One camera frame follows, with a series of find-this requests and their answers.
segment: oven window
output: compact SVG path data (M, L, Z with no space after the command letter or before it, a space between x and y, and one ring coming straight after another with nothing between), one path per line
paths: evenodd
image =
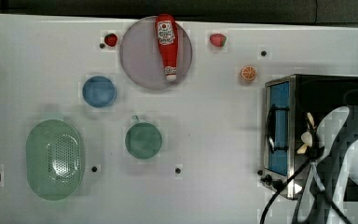
M287 176L289 82L270 87L269 108L274 113L273 144L268 151L268 169Z

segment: bottle label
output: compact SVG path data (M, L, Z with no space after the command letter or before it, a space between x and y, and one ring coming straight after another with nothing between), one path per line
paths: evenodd
M169 45L173 43L175 34L173 32L172 24L170 21L158 22L158 41L161 45Z
M167 76L169 74L176 74L176 67L166 66L165 67L165 75Z

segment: blue bowl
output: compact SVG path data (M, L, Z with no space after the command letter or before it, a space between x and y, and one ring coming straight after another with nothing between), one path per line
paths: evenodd
M94 107L111 105L117 96L116 86L106 77L91 77L83 86L83 98Z

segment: ketchup bottle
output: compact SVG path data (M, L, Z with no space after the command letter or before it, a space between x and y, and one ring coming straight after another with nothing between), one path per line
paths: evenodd
M158 49L164 64L165 77L168 81L176 80L176 58L178 52L178 34L173 16L161 14L155 22Z

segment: pink plate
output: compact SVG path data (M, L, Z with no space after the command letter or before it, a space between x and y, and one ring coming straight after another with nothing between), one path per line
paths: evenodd
M158 50L154 29L155 19L156 17L141 19L124 34L120 46L120 60L124 71L132 81L151 90L162 90L176 85L185 78L193 52L186 31L176 23L179 36L176 80L167 81Z

